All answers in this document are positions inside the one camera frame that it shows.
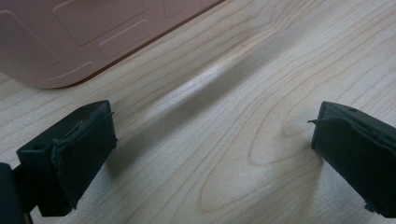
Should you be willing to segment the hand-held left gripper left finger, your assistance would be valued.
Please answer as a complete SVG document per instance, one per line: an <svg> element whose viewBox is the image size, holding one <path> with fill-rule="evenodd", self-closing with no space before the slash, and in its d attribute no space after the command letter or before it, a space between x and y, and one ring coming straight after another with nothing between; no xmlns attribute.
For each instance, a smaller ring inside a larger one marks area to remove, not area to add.
<svg viewBox="0 0 396 224"><path fill-rule="evenodd" d="M110 102L84 105L17 150L22 205L44 217L75 209L117 145Z"/></svg>

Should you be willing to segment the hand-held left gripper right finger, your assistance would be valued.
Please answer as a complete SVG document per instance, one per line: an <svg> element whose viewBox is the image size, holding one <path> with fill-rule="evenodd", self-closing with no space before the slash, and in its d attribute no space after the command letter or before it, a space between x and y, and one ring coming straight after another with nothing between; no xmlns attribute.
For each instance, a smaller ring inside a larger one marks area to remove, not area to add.
<svg viewBox="0 0 396 224"><path fill-rule="evenodd" d="M356 190L365 208L396 218L396 128L356 108L320 106L311 147Z"/></svg>

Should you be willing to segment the pink plastic container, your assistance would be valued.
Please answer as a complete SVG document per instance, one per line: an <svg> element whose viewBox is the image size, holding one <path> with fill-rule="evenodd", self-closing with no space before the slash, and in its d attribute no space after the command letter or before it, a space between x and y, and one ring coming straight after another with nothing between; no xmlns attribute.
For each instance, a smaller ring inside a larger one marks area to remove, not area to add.
<svg viewBox="0 0 396 224"><path fill-rule="evenodd" d="M0 73L73 85L222 1L0 0Z"/></svg>

